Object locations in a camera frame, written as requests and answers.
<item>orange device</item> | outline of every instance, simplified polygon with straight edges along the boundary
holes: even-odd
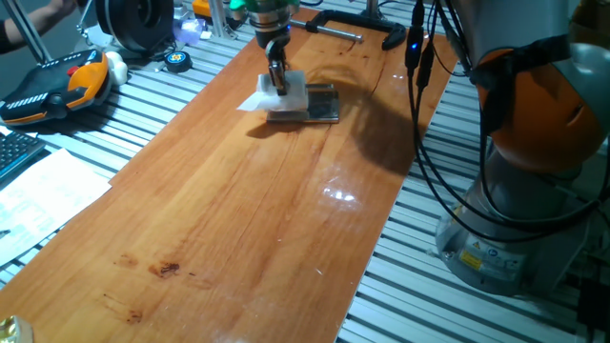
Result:
[[[212,13],[210,12],[210,3],[205,0],[194,0],[193,12],[197,15],[212,17]]]
[[[74,52],[31,70],[0,101],[0,118],[8,126],[64,118],[71,111],[101,104],[110,88],[106,55],[99,50]]]

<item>robot end effector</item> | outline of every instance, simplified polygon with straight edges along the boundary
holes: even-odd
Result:
[[[250,24],[256,31],[258,46],[265,49],[269,61],[269,74],[277,95],[286,95],[289,85],[285,71],[288,67],[284,48],[290,42],[290,18],[298,12],[298,0],[232,0],[231,11],[235,19],[248,13]]]

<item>wire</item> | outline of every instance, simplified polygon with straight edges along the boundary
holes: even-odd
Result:
[[[421,161],[421,157],[419,156],[419,151],[422,150],[424,151],[424,147],[423,147],[423,143],[421,141],[421,136],[419,135],[419,126],[418,126],[418,122],[419,122],[419,108],[421,105],[421,94],[423,93],[423,90],[418,90],[417,92],[417,104],[415,105],[414,102],[414,95],[413,95],[413,77],[410,76],[409,77],[409,102],[411,105],[411,113],[412,113],[412,117],[413,117],[413,137],[414,137],[414,145],[415,145],[415,151],[416,151],[416,161],[417,164],[419,165],[419,169],[421,170],[421,174],[423,175],[423,179],[426,181],[426,183],[428,184],[428,187],[430,188],[430,191],[432,191],[432,194],[434,195],[435,199],[438,201],[438,203],[440,204],[440,206],[447,212],[449,213],[449,215],[451,215],[451,217],[462,227],[464,228],[467,232],[489,240],[489,241],[493,241],[493,242],[499,242],[499,243],[524,243],[524,242],[530,242],[530,241],[534,241],[537,239],[541,239],[543,237],[546,237],[548,235],[554,234],[555,232],[544,232],[538,235],[534,235],[534,236],[528,236],[528,237],[522,237],[522,238],[513,238],[513,239],[505,239],[505,238],[497,238],[494,236],[490,236],[488,234],[479,232],[475,229],[473,229],[472,227],[470,227],[468,224],[466,224],[463,220],[461,220],[461,218],[459,218],[459,216],[457,214],[455,214],[451,208],[449,208],[449,206],[447,205],[447,203],[440,197],[440,195],[438,194],[438,191],[435,187],[435,185],[432,183],[430,176],[428,175],[428,172],[425,170],[425,168],[423,167],[423,163]]]
[[[598,197],[603,197],[603,193],[608,189],[608,178],[610,178],[610,144],[606,146],[606,173],[603,176],[603,181],[601,183],[601,192]]]
[[[556,175],[550,174],[550,175],[545,175],[545,177],[548,177],[548,178],[551,178],[551,179],[557,180],[557,181],[574,181],[574,180],[578,179],[581,174],[582,174],[582,164],[580,164],[579,170],[572,176],[563,177],[563,176],[556,176]]]
[[[157,52],[156,54],[150,57],[153,62],[163,61],[165,59],[165,56],[170,53],[174,53],[178,49],[178,45],[175,42],[175,39],[168,39],[165,41],[165,44],[167,44],[168,46],[163,51]]]
[[[447,36],[447,40],[451,44],[454,52],[459,59],[461,66],[464,68],[465,74],[469,74],[472,66],[470,63],[470,58],[467,53],[468,49],[464,46],[463,37],[460,37],[451,26],[449,19],[447,19],[447,14],[445,13],[440,0],[435,0],[435,4],[437,7],[438,15],[440,16],[440,23],[442,27],[445,29],[445,35]]]
[[[316,6],[322,5],[323,2],[324,2],[324,0],[318,0],[317,2],[314,2],[314,3],[308,3],[305,1],[301,1],[300,3],[303,6],[316,7]]]
[[[456,14],[456,10],[454,10],[454,5],[451,3],[451,0],[445,0],[445,4],[447,5],[447,10],[449,10],[449,14],[451,14],[451,18],[454,21],[454,26],[457,30],[457,36],[461,41],[461,45],[464,47],[464,52],[466,52],[466,55],[468,55],[469,51],[468,45],[466,45],[466,36],[464,35],[464,31],[461,28],[461,24],[459,23],[458,15]]]
[[[590,201],[590,200],[585,199],[584,197],[582,197],[582,196],[580,196],[580,195],[578,195],[578,194],[576,194],[574,192],[566,190],[564,187],[558,185],[557,183],[553,182],[552,180],[549,180],[549,178],[553,177],[552,175],[541,175],[541,174],[538,174],[538,177],[544,183],[546,183],[546,184],[548,184],[548,185],[550,185],[552,187],[555,187],[559,191],[564,192],[564,193],[566,193],[569,196],[574,197],[575,199],[579,200],[579,202],[581,202],[581,203],[586,204],[586,203],[588,203]],[[606,226],[606,229],[610,230],[610,218],[608,218],[608,215],[606,215],[606,213],[602,209],[600,209],[600,208],[596,208],[595,212],[597,212],[600,215],[601,220],[604,222],[604,224]]]
[[[430,11],[428,12],[428,20],[426,21],[426,30],[429,32],[428,35],[429,35],[430,38],[434,37],[434,31],[435,31],[434,27],[432,27],[430,29],[430,17],[432,16],[432,13],[437,15],[436,9],[437,9],[437,2],[434,1],[432,3],[432,7],[430,8]],[[437,61],[442,66],[442,68],[445,69],[445,71],[447,71],[447,72],[449,72],[449,74],[457,76],[457,77],[466,77],[467,76],[466,73],[459,74],[459,73],[455,73],[455,72],[450,71],[447,67],[445,67],[445,64],[442,63],[442,60],[440,59],[440,56],[438,55],[438,52],[437,52],[437,47],[434,44],[432,45],[432,49],[435,52],[435,56],[437,57]]]
[[[434,16],[434,20],[433,20],[433,25],[436,25],[436,20],[437,20],[437,16]],[[434,29],[430,30],[431,33],[431,41],[434,40]],[[480,212],[479,210],[477,210],[476,208],[474,208],[472,205],[468,204],[468,202],[466,200],[464,200],[461,196],[459,196],[454,190],[453,188],[448,185],[444,179],[442,178],[442,176],[440,175],[440,173],[437,171],[434,163],[432,162],[432,160],[430,159],[430,157],[428,156],[423,144],[422,144],[422,140],[421,137],[419,135],[419,130],[418,130],[418,117],[419,117],[419,106],[420,106],[420,101],[421,101],[421,94],[423,93],[423,88],[425,87],[422,86],[420,87],[420,89],[418,90],[418,96],[417,96],[417,104],[416,104],[416,99],[414,96],[414,91],[413,91],[413,76],[411,75],[409,77],[409,102],[410,102],[410,107],[411,107],[411,112],[413,115],[413,120],[414,120],[414,146],[416,149],[416,158],[417,158],[417,163],[419,164],[419,167],[421,168],[421,172],[422,175],[424,176],[424,179],[426,181],[426,183],[428,184],[428,187],[430,187],[431,191],[433,192],[433,194],[435,195],[435,198],[437,199],[437,201],[441,204],[441,206],[443,207],[443,209],[445,211],[447,211],[462,227],[464,227],[464,229],[466,229],[467,231],[469,231],[472,234],[478,235],[480,237],[489,239],[489,240],[494,240],[494,241],[503,241],[503,242],[526,242],[526,241],[532,241],[532,240],[536,240],[536,239],[540,239],[544,236],[550,235],[550,234],[554,234],[556,232],[559,232],[561,230],[565,230],[567,228],[569,228],[568,221],[576,221],[576,220],[580,220],[583,216],[585,216],[586,214],[588,214],[590,211],[596,209],[599,204],[600,204],[600,200],[597,199],[595,201],[589,202],[587,203],[587,205],[585,205],[584,207],[582,207],[579,210],[576,210],[574,212],[570,212],[566,215],[562,215],[556,218],[551,218],[551,219],[542,219],[542,220],[518,220],[518,219],[512,219],[512,218],[508,218],[506,216],[501,216],[501,218],[503,220],[500,220],[494,216],[490,216],[487,215],[483,212]],[[481,170],[481,183],[482,183],[482,187],[483,187],[483,191],[485,192],[485,196],[491,198],[491,194],[489,193],[489,190],[487,188],[487,182],[486,182],[486,178],[485,178],[485,172],[484,172],[484,165],[485,165],[485,151],[486,151],[486,135],[481,133],[481,149],[480,149],[480,156],[479,156],[479,164],[480,164],[480,170]],[[487,221],[490,221],[492,223],[504,226],[504,227],[509,227],[509,228],[513,228],[513,229],[517,229],[517,230],[522,230],[522,231],[526,231],[531,233],[531,229],[539,229],[540,226],[544,226],[544,228],[549,229],[552,227],[559,227],[557,228],[553,228],[554,230],[548,230],[547,232],[543,232],[541,234],[538,235],[534,235],[534,236],[529,236],[529,237],[523,237],[523,238],[518,238],[518,239],[510,239],[510,240],[506,240],[506,239],[498,239],[496,237],[492,237],[492,236],[486,236],[485,234],[481,233],[481,232],[477,232],[474,229],[472,229],[471,227],[469,227],[466,223],[464,223],[461,219],[458,218],[458,216],[451,211],[451,209],[446,205],[446,203],[444,202],[444,200],[442,198],[440,198],[440,196],[438,195],[436,188],[434,187],[434,185],[432,184],[432,181],[430,180],[428,173],[426,172],[426,170],[423,168],[423,164],[421,162],[421,157],[419,155],[419,152],[421,151],[422,155],[424,156],[424,159],[426,160],[426,162],[428,163],[430,169],[432,170],[433,174],[437,177],[437,180],[440,182],[440,184],[452,195],[454,196],[454,198],[459,201],[464,207],[466,207],[468,210],[472,211],[474,214],[478,215],[479,217],[481,217],[482,219],[485,219]],[[610,160],[607,162],[607,167],[610,166]],[[610,195],[610,190],[606,190],[605,187],[603,188],[603,191],[600,192],[600,195],[604,195],[604,196],[609,196]]]

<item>black cable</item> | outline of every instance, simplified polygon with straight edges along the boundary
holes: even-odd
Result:
[[[610,178],[610,142],[606,146],[606,173],[603,176],[603,181],[601,183],[601,191],[600,195],[598,195],[599,198],[603,197],[604,191],[608,189],[608,178]]]
[[[169,44],[169,46],[166,47],[163,51],[157,52],[157,53],[155,53],[154,55],[152,55],[150,57],[150,59],[153,62],[161,62],[161,61],[163,61],[165,59],[165,56],[167,56],[170,53],[174,53],[178,49],[178,45],[177,45],[177,43],[175,42],[174,39],[166,40],[165,44]]]
[[[484,159],[485,159],[485,151],[486,151],[486,135],[482,135],[481,136],[481,150],[480,150],[480,156],[482,157],[482,159],[479,159],[479,163],[480,163],[480,170],[481,170],[481,182],[482,184],[482,188],[483,188],[483,193],[486,197],[491,198],[491,194],[489,192],[489,189],[487,187],[487,183],[486,183],[486,177],[485,177],[485,170],[484,170]],[[504,215],[501,214],[500,211],[498,211],[498,209],[495,207],[495,204],[493,204],[493,200],[490,202],[490,205],[492,205],[492,210],[495,210],[499,216],[490,216],[486,213],[483,213],[481,211],[479,211],[478,209],[476,209],[474,206],[472,206],[471,204],[469,204],[466,200],[464,200],[459,194],[457,194],[453,188],[447,184],[444,180],[444,178],[440,175],[440,173],[438,172],[437,168],[435,167],[434,163],[432,162],[432,159],[428,156],[428,153],[425,149],[421,149],[421,153],[424,156],[425,161],[428,163],[431,171],[433,172],[433,174],[435,175],[435,177],[437,178],[438,182],[452,195],[454,196],[454,198],[461,203],[464,207],[466,207],[468,210],[472,211],[474,214],[478,215],[479,217],[490,221],[494,224],[497,225],[501,225],[507,228],[512,228],[512,229],[516,229],[516,230],[522,230],[522,231],[527,231],[529,232],[529,230],[531,229],[543,229],[543,228],[555,228],[557,226],[561,227],[561,226],[567,226],[567,223],[571,223],[572,221],[577,221],[580,220],[583,216],[585,216],[587,213],[589,213],[591,210],[593,210],[596,206],[599,205],[600,202],[592,202],[587,204],[586,207],[583,207],[579,210],[576,210],[574,212],[568,213],[566,215],[560,216],[560,217],[556,217],[556,218],[550,218],[550,219],[541,219],[541,220],[536,220],[536,219],[528,219],[528,220],[516,220],[513,218],[509,218],[506,217]],[[605,193],[605,196],[610,196],[610,190],[608,192]]]
[[[486,135],[484,134],[484,129],[483,126],[480,126],[480,153],[479,153],[479,167],[480,167],[480,182],[481,182],[481,187],[483,190],[483,196],[485,197],[485,200],[487,201],[489,207],[491,207],[493,213],[495,215],[497,215],[498,217],[502,218],[506,223],[511,224],[511,227],[513,227],[514,229],[518,229],[520,228],[520,225],[523,224],[527,227],[533,226],[533,227],[558,227],[556,229],[556,232],[560,232],[561,230],[565,229],[565,228],[569,228],[570,225],[572,224],[576,224],[578,221],[580,221],[582,218],[584,218],[584,216],[590,214],[595,208],[597,208],[600,204],[601,204],[601,200],[598,197],[596,200],[590,201],[588,202],[586,205],[582,206],[582,208],[574,210],[573,212],[558,216],[558,217],[554,217],[554,218],[548,218],[548,219],[524,219],[524,220],[519,220],[519,219],[514,219],[514,218],[510,218],[504,214],[502,214],[502,212],[498,209],[498,206],[496,206],[494,199],[491,195],[491,192],[489,190],[489,186],[487,184],[487,177],[486,177],[486,172],[485,172],[485,152],[487,150],[487,139],[486,139]],[[607,174],[609,172],[609,170],[607,169],[608,167],[610,167],[610,163],[606,163],[606,171],[605,173]]]
[[[468,51],[468,45],[466,44],[466,36],[462,30],[461,23],[459,23],[458,15],[456,14],[456,10],[454,10],[454,5],[451,3],[451,0],[445,0],[445,4],[447,5],[449,14],[451,14],[452,20],[454,21],[454,26],[456,27],[457,36],[461,41],[461,45],[464,47],[464,51],[468,55],[470,52]]]
[[[301,1],[300,3],[303,6],[316,7],[316,6],[322,5],[323,2],[324,2],[324,0],[318,0],[317,2],[314,2],[314,3],[308,3],[305,1]]]
[[[445,29],[445,35],[447,36],[447,40],[449,41],[449,44],[451,44],[451,47],[456,53],[457,58],[461,63],[461,66],[464,68],[464,73],[468,75],[471,71],[472,66],[470,64],[469,55],[466,53],[467,49],[466,47],[464,47],[464,43],[462,42],[462,38],[458,36],[454,28],[451,26],[449,19],[447,19],[447,14],[445,13],[442,8],[442,5],[440,4],[440,0],[435,0],[435,4],[438,15],[440,17],[440,23]]]
[[[436,19],[437,17],[435,16],[434,21],[435,23],[433,23],[434,25],[436,25]],[[434,40],[434,31],[431,30],[431,39]],[[426,54],[426,52],[429,52],[428,47],[426,47],[426,50],[424,51],[424,55]],[[418,75],[418,79],[417,79],[417,83],[419,86],[419,93],[423,92],[423,88],[425,88],[428,84],[428,79],[430,77],[430,71],[432,69],[432,61],[434,60],[434,57],[431,56],[425,56],[424,58],[422,58],[422,66],[425,64],[427,68],[420,68],[419,69],[419,75]],[[422,73],[425,72],[426,74],[424,75],[425,77],[425,82],[422,83],[422,85],[420,85],[419,83],[419,79],[422,76]],[[438,173],[436,167],[434,166],[434,163],[432,163],[430,157],[427,155],[427,152],[425,150],[425,148],[423,147],[423,145],[421,144],[421,137],[419,135],[419,131],[418,131],[418,111],[419,108],[418,106],[415,104],[415,99],[414,99],[414,95],[413,95],[413,74],[408,72],[408,75],[410,74],[409,77],[409,88],[410,88],[410,105],[411,105],[411,111],[413,114],[413,118],[414,118],[414,145],[416,147],[416,157],[417,157],[417,162],[420,166],[420,168],[422,169],[422,174],[424,176],[424,179],[426,180],[426,182],[428,183],[428,186],[431,188],[431,190],[433,191],[433,193],[435,194],[435,198],[437,199],[437,201],[443,206],[443,208],[452,216],[454,217],[454,219],[456,219],[456,221],[458,223],[460,223],[460,225],[462,225],[465,229],[467,229],[468,231],[470,231],[473,234],[477,234],[479,236],[482,236],[482,234],[480,232],[476,232],[474,231],[472,228],[467,227],[467,225],[465,225],[465,223],[463,223],[461,220],[457,219],[457,216],[453,213],[453,211],[451,211],[451,209],[449,209],[448,206],[446,206],[446,204],[444,203],[444,201],[442,200],[442,198],[440,198],[440,196],[437,196],[437,192],[436,189],[434,188],[434,185],[432,184],[431,180],[428,177],[427,172],[425,171],[425,169],[423,169],[423,165],[421,163],[421,158],[419,156],[419,151],[422,152],[424,159],[426,160],[426,162],[428,163],[430,169],[432,170],[432,172],[435,174],[435,176],[437,177],[437,180],[441,183],[441,185],[447,189],[447,191],[454,196],[454,198],[456,200],[458,200],[463,206],[465,206],[467,209],[469,209],[470,211],[474,212],[476,215],[480,216],[481,218],[488,220],[490,222],[493,222],[495,224],[504,226],[504,227],[510,227],[513,229],[523,229],[523,228],[536,228],[536,227],[540,227],[540,226],[559,226],[559,230],[549,230],[548,232],[544,232],[542,234],[536,235],[536,236],[530,236],[530,237],[525,237],[525,238],[521,238],[521,239],[517,239],[517,240],[510,240],[511,242],[524,242],[524,241],[530,241],[530,240],[535,240],[535,239],[540,239],[546,235],[550,235],[550,234],[554,234],[560,230],[564,230],[566,227],[569,227],[567,224],[568,220],[580,220],[580,218],[584,215],[586,215],[587,213],[590,212],[590,210],[595,209],[598,204],[600,203],[599,200],[598,201],[594,201],[591,202],[589,204],[587,204],[587,206],[583,207],[582,209],[569,213],[567,215],[558,217],[558,218],[552,218],[552,219],[543,219],[543,220],[511,220],[510,218],[506,218],[504,217],[504,220],[499,220],[494,216],[489,216],[485,213],[482,213],[480,211],[478,211],[476,208],[472,207],[470,204],[468,204],[461,196],[459,196],[454,190],[453,188],[448,185],[444,179],[442,178],[442,176]],[[481,135],[481,150],[480,150],[480,160],[479,163],[481,165],[481,179],[484,179],[484,163],[485,163],[485,150],[486,150],[486,139],[485,139],[486,135],[482,134]],[[483,188],[484,190],[487,189],[487,183],[486,183],[486,179],[485,180],[481,180],[483,182]],[[610,195],[610,190],[608,192],[606,192],[604,195]],[[488,237],[488,239],[490,240],[497,240],[494,237]]]
[[[485,233],[482,232],[478,232],[477,230],[473,229],[472,227],[470,227],[468,224],[466,224],[463,220],[461,220],[461,218],[459,218],[459,216],[457,214],[455,214],[451,208],[447,205],[447,203],[445,203],[445,201],[440,197],[440,194],[438,194],[438,191],[435,187],[435,185],[432,183],[430,176],[428,175],[428,172],[425,170],[425,168],[423,167],[423,163],[421,161],[421,157],[419,156],[419,151],[423,150],[423,144],[421,141],[421,136],[419,134],[419,126],[418,126],[418,122],[419,122],[419,107],[421,105],[421,94],[423,93],[423,90],[418,90],[417,92],[417,105],[414,104],[414,95],[413,95],[413,77],[409,77],[409,102],[411,105],[411,110],[412,110],[412,117],[413,117],[413,137],[414,137],[414,145],[415,145],[415,151],[416,151],[416,161],[417,164],[419,165],[419,169],[421,170],[421,174],[423,175],[423,179],[426,181],[426,184],[428,184],[428,187],[430,188],[430,191],[432,191],[432,194],[434,195],[435,199],[438,201],[438,203],[440,204],[440,206],[447,212],[449,213],[449,215],[451,215],[451,217],[462,227],[464,228],[467,232],[489,240],[489,241],[493,241],[493,242],[499,242],[499,243],[524,243],[524,242],[530,242],[530,241],[534,241],[537,239],[541,239],[543,237],[546,237],[548,235],[554,234],[555,232],[544,232],[538,235],[534,235],[534,236],[529,236],[529,237],[523,237],[523,238],[513,238],[513,239],[505,239],[505,238],[497,238],[494,236],[490,236],[487,235]]]
[[[572,175],[572,176],[568,176],[568,177],[562,177],[562,176],[556,176],[556,175],[545,175],[545,177],[554,179],[554,180],[558,180],[558,181],[574,181],[576,179],[578,179],[580,177],[580,175],[582,174],[582,164],[580,164],[579,167],[579,171],[576,172],[576,174]]]
[[[432,33],[430,33],[430,32],[434,32],[434,28],[430,29],[430,17],[432,17],[432,13],[437,15],[436,9],[437,9],[437,2],[435,1],[432,3],[432,7],[430,8],[430,11],[428,12],[428,20],[426,21],[426,30],[428,31],[428,35],[430,38],[434,37],[434,35]],[[450,71],[447,67],[445,67],[445,64],[442,62],[442,60],[440,59],[440,56],[438,55],[437,47],[435,47],[433,45],[432,49],[434,49],[435,56],[437,57],[437,61],[439,62],[440,66],[443,69],[445,69],[445,71],[447,71],[447,72],[449,72],[449,74],[457,76],[457,77],[466,77],[466,73],[462,73],[462,74],[455,73],[455,72]]]
[[[540,175],[538,174],[539,179],[546,183],[549,186],[555,187],[556,189],[565,192],[566,194],[573,196],[575,199],[579,200],[579,202],[586,204],[591,200],[585,199],[582,196],[571,192],[569,190],[566,190],[565,188],[558,186],[557,183],[553,182],[552,180],[549,180],[549,178],[554,178],[553,175]],[[558,180],[567,180],[567,181],[573,181],[574,179],[572,178],[568,178],[568,179],[558,179]],[[606,225],[607,229],[610,229],[610,218],[608,218],[608,216],[606,215],[606,213],[604,211],[602,211],[600,208],[596,208],[595,211],[601,216],[601,219],[603,220],[604,224]]]

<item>warning label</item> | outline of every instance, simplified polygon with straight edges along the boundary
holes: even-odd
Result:
[[[481,273],[512,281],[519,274],[525,255],[504,251],[469,234],[459,259]]]

